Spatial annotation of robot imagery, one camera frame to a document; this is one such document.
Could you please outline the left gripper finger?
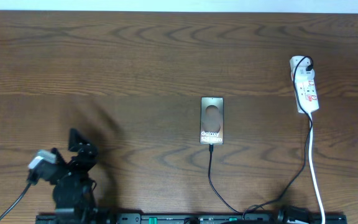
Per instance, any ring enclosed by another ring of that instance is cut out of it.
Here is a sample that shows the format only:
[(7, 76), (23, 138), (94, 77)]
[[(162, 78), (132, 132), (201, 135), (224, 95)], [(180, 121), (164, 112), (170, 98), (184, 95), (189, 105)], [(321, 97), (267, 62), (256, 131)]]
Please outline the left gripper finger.
[(91, 143), (77, 129), (71, 128), (69, 131), (68, 150), (70, 152), (80, 152), (88, 146), (91, 146)]
[(64, 158), (62, 157), (62, 155), (59, 153), (57, 148), (52, 148), (50, 151), (54, 156), (55, 156), (55, 164), (57, 165), (66, 165), (66, 161), (64, 160)]

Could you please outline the gold Galaxy smartphone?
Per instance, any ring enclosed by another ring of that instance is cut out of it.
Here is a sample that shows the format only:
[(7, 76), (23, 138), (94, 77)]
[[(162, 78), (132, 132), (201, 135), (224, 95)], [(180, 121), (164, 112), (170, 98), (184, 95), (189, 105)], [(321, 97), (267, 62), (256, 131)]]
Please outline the gold Galaxy smartphone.
[(200, 110), (200, 143), (224, 144), (224, 98), (204, 96)]

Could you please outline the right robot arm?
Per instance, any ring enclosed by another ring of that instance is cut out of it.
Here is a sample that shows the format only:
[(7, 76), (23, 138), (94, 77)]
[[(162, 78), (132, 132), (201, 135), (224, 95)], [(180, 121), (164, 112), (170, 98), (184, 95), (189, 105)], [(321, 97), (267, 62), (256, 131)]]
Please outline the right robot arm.
[(278, 211), (279, 223), (311, 223), (310, 212), (306, 208), (287, 205)]

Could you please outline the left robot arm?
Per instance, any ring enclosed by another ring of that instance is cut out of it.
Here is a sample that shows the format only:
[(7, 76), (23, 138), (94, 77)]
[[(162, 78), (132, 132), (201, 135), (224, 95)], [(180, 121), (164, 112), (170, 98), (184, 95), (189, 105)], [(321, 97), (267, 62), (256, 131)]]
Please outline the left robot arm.
[(107, 223), (109, 210), (99, 208), (93, 194), (96, 181), (91, 179), (89, 171), (98, 161), (97, 147), (80, 134), (77, 129), (69, 131), (68, 150), (75, 155), (70, 161), (57, 156), (57, 174), (51, 184), (54, 185), (52, 197), (55, 202), (55, 215), (58, 223)]

